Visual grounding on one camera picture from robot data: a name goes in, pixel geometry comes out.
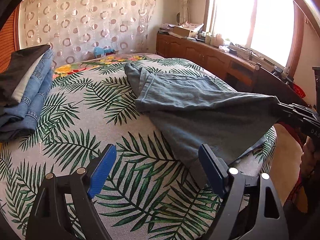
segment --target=blue jeans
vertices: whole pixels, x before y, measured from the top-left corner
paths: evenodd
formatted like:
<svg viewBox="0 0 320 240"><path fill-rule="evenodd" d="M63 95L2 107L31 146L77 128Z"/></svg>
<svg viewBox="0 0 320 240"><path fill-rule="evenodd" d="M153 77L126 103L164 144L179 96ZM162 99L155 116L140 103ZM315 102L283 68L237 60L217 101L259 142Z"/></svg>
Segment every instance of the blue jeans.
<svg viewBox="0 0 320 240"><path fill-rule="evenodd" d="M25 118L17 122L8 123L0 128L0 142L8 142L21 136L33 134L36 131L44 101L52 85L52 75L53 69L50 69L38 93L30 103Z"/></svg>
<svg viewBox="0 0 320 240"><path fill-rule="evenodd" d="M23 93L21 102L18 105L12 107L0 106L0 127L6 123L20 121L25 118L31 101L38 93L45 76L50 70L52 57L52 50L48 49L31 75L26 86L26 90Z"/></svg>

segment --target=patterned wall covering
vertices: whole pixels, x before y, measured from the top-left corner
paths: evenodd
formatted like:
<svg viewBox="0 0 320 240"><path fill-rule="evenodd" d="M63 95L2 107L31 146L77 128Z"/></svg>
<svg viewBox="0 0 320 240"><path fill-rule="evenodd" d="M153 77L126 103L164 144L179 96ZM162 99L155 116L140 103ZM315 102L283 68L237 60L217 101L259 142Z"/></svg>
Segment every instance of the patterned wall covering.
<svg viewBox="0 0 320 240"><path fill-rule="evenodd" d="M54 66L93 58L93 49L146 52L156 0L25 0L27 47L50 44Z"/></svg>

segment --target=green leaf pattern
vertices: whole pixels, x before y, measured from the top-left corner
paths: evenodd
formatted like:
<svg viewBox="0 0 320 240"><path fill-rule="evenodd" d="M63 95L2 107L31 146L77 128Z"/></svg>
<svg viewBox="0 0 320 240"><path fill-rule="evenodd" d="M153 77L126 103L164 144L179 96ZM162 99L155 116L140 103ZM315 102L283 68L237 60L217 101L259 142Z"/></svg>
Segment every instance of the green leaf pattern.
<svg viewBox="0 0 320 240"><path fill-rule="evenodd" d="M79 63L96 67L55 79L36 132L1 145L0 183L5 189L0 192L0 212L20 237L26 234L45 174L70 174L99 156L108 143L116 145L117 160L93 204L113 239L196 239L211 225L221 199L210 188L197 187L163 134L136 111L136 96L123 71L126 63ZM134 64L154 73L209 74L179 58ZM218 77L211 75L211 80L233 91ZM251 153L256 174L270 167L276 144L273 127L266 137ZM74 232L84 239L76 208L72 200L67 203Z"/></svg>

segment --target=wooden cabinet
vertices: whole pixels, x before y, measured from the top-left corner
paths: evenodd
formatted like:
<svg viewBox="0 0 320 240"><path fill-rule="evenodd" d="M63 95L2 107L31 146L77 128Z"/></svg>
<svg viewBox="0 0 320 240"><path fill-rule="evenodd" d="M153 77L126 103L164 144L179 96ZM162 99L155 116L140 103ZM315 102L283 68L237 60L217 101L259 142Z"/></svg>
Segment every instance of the wooden cabinet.
<svg viewBox="0 0 320 240"><path fill-rule="evenodd" d="M204 43L158 33L156 52L166 58L188 59L222 80L225 80L227 74L230 74L247 86L252 83L254 66L243 59Z"/></svg>

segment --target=blue gripper pad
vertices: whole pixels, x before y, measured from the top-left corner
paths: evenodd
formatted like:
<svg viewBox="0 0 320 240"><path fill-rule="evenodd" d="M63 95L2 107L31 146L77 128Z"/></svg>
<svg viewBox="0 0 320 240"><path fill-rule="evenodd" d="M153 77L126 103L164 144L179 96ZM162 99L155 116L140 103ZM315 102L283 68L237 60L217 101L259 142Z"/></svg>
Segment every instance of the blue gripper pad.
<svg viewBox="0 0 320 240"><path fill-rule="evenodd" d="M114 145L108 145L101 155L103 154L104 156L90 177L90 186L87 191L90 199L93 199L95 195L101 192L102 187L115 164L117 158L116 147Z"/></svg>
<svg viewBox="0 0 320 240"><path fill-rule="evenodd" d="M228 192L227 165L221 163L223 160L217 158L207 144L200 146L198 156L213 192L223 198Z"/></svg>

